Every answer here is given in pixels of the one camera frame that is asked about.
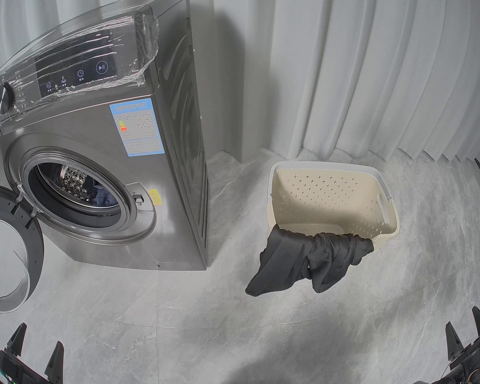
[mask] washing machine door hinge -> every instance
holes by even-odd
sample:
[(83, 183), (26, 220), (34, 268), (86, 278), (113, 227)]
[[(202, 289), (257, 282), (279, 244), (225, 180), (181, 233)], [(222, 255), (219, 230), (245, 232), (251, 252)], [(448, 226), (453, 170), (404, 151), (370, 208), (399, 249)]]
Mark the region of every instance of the washing machine door hinge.
[(33, 202), (27, 197), (27, 195), (25, 194), (25, 191), (23, 189), (23, 186), (21, 183), (17, 184), (16, 185), (19, 193), (18, 193), (18, 196), (15, 200), (15, 207), (13, 208), (14, 210), (17, 210), (19, 207), (20, 207), (20, 202), (25, 199), (25, 201), (32, 207), (32, 212), (30, 213), (30, 217), (33, 218), (36, 216), (37, 212), (40, 212), (40, 213), (43, 213), (40, 209), (38, 209), (38, 207), (33, 204)]

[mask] gray marble floor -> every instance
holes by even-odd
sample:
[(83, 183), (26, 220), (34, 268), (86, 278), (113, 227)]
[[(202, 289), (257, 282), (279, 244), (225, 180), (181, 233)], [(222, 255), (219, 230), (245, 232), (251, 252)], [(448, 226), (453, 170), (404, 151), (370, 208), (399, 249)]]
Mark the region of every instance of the gray marble floor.
[[(303, 152), (301, 160), (316, 160)], [(57, 340), (65, 383), (402, 383), (440, 378), (444, 326), (465, 343), (480, 305), (480, 172), (400, 150), (331, 161), (370, 165), (388, 183), (400, 233), (316, 294), (303, 280), (253, 298), (244, 289), (268, 237), (267, 183), (282, 160), (262, 150), (209, 161), (209, 268), (124, 270), (72, 261), (46, 240), (31, 299), (0, 317), (0, 346), (28, 325), (24, 360), (43, 372)]]

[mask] washing machine door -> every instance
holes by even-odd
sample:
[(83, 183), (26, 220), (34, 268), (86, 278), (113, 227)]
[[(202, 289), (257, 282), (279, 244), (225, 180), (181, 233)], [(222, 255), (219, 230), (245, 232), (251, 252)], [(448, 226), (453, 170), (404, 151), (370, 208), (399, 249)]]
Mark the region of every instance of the washing machine door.
[(7, 313), (20, 307), (33, 293), (40, 279), (43, 266), (43, 237), (35, 217), (36, 210), (13, 191), (0, 186), (0, 261), (9, 279), (2, 279), (0, 287), (10, 290), (12, 270), (21, 271), (23, 277), (15, 282), (13, 290), (0, 296), (0, 313)]

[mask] qr code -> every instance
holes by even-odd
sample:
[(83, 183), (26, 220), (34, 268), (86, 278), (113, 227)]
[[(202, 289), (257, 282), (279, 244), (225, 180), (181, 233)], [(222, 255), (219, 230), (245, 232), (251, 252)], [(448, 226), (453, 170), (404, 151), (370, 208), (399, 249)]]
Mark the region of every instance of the qr code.
[(134, 115), (133, 117), (135, 118), (137, 129), (151, 129), (154, 126), (151, 113)]

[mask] plastic wrap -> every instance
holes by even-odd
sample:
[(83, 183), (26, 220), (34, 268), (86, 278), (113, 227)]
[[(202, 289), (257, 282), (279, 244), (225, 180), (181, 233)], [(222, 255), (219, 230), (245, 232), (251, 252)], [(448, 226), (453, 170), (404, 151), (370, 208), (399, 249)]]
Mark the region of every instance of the plastic wrap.
[(158, 20), (131, 15), (68, 33), (63, 25), (34, 40), (1, 68), (14, 100), (5, 121), (78, 93), (141, 85), (158, 52)]

